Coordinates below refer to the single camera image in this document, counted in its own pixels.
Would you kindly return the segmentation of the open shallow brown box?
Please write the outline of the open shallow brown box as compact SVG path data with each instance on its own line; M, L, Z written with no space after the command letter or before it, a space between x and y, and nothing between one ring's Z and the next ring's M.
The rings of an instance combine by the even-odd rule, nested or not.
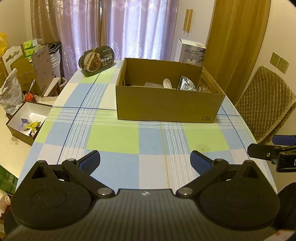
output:
M51 108L52 106L47 104L25 102L6 126L13 136L32 145Z

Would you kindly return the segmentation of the purple sheer curtain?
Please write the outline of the purple sheer curtain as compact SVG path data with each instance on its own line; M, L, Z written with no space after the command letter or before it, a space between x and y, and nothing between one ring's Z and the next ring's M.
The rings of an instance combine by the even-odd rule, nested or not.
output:
M33 37L60 42L64 76L82 54L107 45L115 58L169 60L178 1L31 1Z

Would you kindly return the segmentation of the clear plastic case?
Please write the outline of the clear plastic case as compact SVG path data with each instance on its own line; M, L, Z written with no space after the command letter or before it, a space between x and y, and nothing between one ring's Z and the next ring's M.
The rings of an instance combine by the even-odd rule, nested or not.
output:
M198 92L211 93L211 90L210 90L209 87L207 87L207 86L200 85L200 86L198 87Z

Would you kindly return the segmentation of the crumpled silver plastic bag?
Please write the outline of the crumpled silver plastic bag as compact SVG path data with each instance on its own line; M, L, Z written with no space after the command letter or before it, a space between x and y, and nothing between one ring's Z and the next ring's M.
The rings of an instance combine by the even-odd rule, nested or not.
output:
M24 95L14 68L1 87L1 106L7 114L13 115L24 101Z

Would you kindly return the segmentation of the wall power socket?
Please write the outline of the wall power socket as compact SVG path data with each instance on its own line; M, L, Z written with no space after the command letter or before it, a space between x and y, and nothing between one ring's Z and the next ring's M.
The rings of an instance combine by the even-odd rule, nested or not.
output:
M270 64L276 67L280 72L285 74L290 63L278 54L273 52L270 58Z

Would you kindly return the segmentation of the clear packaged white pad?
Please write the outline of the clear packaged white pad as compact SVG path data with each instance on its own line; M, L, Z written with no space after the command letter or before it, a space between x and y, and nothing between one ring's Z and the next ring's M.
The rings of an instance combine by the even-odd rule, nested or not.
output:
M146 82L144 84L144 87L163 88L164 86L162 84L155 84L155 83Z

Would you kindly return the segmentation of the white speckled spoon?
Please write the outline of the white speckled spoon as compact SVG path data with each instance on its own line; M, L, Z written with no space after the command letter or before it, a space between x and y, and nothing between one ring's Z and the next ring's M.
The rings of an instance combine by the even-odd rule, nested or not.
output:
M165 78L163 80L163 87L164 88L167 88L167 89L172 89L172 85L171 85L171 82L168 78Z

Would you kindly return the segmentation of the checked tablecloth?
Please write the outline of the checked tablecloth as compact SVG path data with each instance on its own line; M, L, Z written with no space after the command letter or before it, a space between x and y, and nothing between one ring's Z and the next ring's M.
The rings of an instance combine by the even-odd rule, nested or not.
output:
M93 178L113 190L177 190L198 174L190 164L197 150L231 164L247 160L255 142L247 124L227 98L212 123L119 120L115 83L121 61L93 77L77 71L43 123L20 173L38 160L60 164L93 150L100 153Z

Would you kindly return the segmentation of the dark oval noodle bowl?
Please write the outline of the dark oval noodle bowl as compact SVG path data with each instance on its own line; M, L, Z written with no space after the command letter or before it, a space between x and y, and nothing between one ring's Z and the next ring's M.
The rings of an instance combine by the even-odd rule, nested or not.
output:
M114 51L109 46L100 46L87 50L78 61L85 75L95 75L114 65Z

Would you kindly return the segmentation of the silver foil pouch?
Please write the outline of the silver foil pouch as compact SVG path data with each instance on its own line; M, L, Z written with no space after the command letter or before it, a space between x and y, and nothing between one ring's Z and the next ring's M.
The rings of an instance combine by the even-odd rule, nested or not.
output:
M180 76L177 89L185 91L197 91L193 82L185 76Z

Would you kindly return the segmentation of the green tissue packs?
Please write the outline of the green tissue packs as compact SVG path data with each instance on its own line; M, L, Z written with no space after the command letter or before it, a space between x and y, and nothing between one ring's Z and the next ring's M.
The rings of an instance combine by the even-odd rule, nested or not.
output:
M41 41L42 39L35 38L23 43L23 49L26 58L33 56L42 48Z

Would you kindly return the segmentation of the yellow plastic bag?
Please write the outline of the yellow plastic bag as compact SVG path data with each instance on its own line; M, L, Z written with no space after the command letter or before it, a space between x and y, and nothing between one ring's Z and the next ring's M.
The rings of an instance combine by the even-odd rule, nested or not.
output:
M2 57L9 48L7 35L0 32L0 57Z

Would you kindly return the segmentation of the brown cardboard carton stack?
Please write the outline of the brown cardboard carton stack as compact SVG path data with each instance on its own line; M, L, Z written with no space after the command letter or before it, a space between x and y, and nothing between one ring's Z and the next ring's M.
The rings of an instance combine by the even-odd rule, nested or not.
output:
M45 45L32 56L32 61L25 58L21 46L13 46L7 49L1 56L1 73L9 75L13 69L17 70L17 80L22 91L28 91L33 81L32 92L43 97L54 79L54 72L49 54L49 48Z

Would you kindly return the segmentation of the large brown cardboard box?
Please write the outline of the large brown cardboard box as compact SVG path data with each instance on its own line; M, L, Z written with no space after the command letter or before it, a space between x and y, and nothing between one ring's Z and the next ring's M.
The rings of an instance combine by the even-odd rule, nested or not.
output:
M211 93L178 90L180 76L189 78L196 89ZM168 78L172 89L144 87L146 82L162 84ZM116 86L117 117L128 121L211 123L225 93L201 66L174 61L125 58Z

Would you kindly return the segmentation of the white humidifier box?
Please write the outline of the white humidifier box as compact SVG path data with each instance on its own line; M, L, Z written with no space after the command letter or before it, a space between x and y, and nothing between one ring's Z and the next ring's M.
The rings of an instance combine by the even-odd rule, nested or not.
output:
M179 39L175 61L202 66L205 52L206 47L204 44L191 40Z

